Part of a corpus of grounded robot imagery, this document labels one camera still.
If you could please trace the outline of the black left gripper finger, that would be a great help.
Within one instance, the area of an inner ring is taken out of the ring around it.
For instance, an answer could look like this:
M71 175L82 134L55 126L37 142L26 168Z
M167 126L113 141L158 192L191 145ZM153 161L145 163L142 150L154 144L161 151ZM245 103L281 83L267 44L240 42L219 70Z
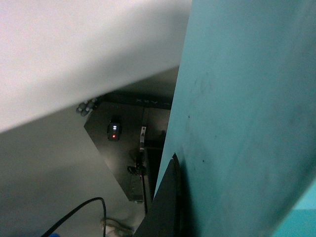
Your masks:
M177 155L174 154L169 161L152 206L134 236L178 237L180 235L181 195L180 164Z

